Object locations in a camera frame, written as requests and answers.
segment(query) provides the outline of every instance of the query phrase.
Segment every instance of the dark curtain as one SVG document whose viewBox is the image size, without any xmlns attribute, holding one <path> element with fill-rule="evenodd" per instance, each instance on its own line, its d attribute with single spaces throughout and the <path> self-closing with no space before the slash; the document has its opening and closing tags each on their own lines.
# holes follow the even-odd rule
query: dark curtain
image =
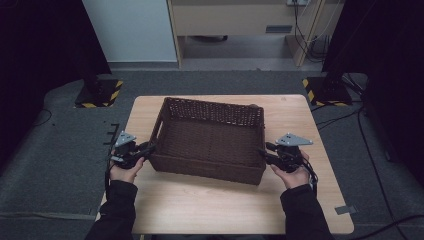
<svg viewBox="0 0 424 240">
<path fill-rule="evenodd" d="M 31 128 L 45 94 L 87 72 L 110 69 L 81 0 L 0 0 L 0 169 Z"/>
<path fill-rule="evenodd" d="M 368 116 L 389 158 L 424 186 L 424 1 L 346 0 L 324 72 L 368 75 Z"/>
</svg>

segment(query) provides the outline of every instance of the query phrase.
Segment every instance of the hand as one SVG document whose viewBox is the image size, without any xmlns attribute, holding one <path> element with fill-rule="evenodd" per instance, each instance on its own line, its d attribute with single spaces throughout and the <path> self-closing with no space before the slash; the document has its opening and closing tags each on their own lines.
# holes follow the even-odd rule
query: hand
<svg viewBox="0 0 424 240">
<path fill-rule="evenodd" d="M 137 172 L 143 167 L 143 162 L 143 157 L 138 159 L 135 166 L 131 169 L 122 169 L 120 167 L 112 166 L 110 169 L 110 180 L 120 180 L 128 183 L 134 183 Z"/>
<path fill-rule="evenodd" d="M 300 150 L 300 152 L 302 153 L 302 156 L 309 161 L 309 156 L 302 150 Z M 299 167 L 296 169 L 296 171 L 291 173 L 284 172 L 273 164 L 271 165 L 271 169 L 283 180 L 287 189 L 295 188 L 309 183 L 309 173 L 304 167 Z"/>
</svg>

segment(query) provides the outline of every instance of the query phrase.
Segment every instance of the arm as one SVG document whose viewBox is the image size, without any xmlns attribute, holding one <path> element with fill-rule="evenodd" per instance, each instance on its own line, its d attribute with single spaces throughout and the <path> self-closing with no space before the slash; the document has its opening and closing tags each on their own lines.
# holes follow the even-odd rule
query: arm
<svg viewBox="0 0 424 240">
<path fill-rule="evenodd" d="M 321 205 L 309 185 L 309 173 L 303 167 L 292 173 L 284 172 L 275 165 L 271 165 L 271 168 L 287 188 L 280 197 L 286 213 L 287 239 L 334 239 Z"/>
<path fill-rule="evenodd" d="M 143 159 L 132 169 L 112 167 L 109 199 L 100 208 L 100 219 L 91 227 L 86 240 L 133 239 L 131 231 L 136 217 L 134 200 L 138 190 L 133 182 L 142 166 Z"/>
<path fill-rule="evenodd" d="M 287 239 L 334 239 L 309 184 L 286 190 L 280 199 L 286 213 Z"/>
</svg>

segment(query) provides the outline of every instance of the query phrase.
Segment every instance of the wooden table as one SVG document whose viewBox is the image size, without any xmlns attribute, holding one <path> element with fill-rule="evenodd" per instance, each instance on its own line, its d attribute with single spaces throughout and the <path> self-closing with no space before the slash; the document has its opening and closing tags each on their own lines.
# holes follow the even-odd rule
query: wooden table
<svg viewBox="0 0 424 240">
<path fill-rule="evenodd" d="M 135 100 L 126 132 L 137 144 L 148 141 L 165 96 L 141 96 Z M 345 202 L 328 160 L 306 99 L 301 95 L 210 95 L 182 98 L 256 104 L 265 112 L 265 140 L 274 142 L 291 132 L 311 139 L 301 147 L 319 177 L 318 200 L 330 231 L 353 231 L 349 214 L 337 215 Z M 139 188 L 133 232 L 141 234 L 284 234 L 285 215 L 280 195 L 282 180 L 268 166 L 261 184 L 253 186 L 209 178 L 156 172 L 147 161 L 135 185 Z"/>
</svg>

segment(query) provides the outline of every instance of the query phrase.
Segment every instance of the basket handle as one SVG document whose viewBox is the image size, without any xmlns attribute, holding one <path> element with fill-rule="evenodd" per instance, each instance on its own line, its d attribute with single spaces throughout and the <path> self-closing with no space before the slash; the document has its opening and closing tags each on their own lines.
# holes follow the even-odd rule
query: basket handle
<svg viewBox="0 0 424 240">
<path fill-rule="evenodd" d="M 162 116 L 158 117 L 156 120 L 155 126 L 152 131 L 152 136 L 150 137 L 150 143 L 156 143 L 160 134 L 160 131 L 162 130 L 162 123 L 163 119 Z"/>
</svg>

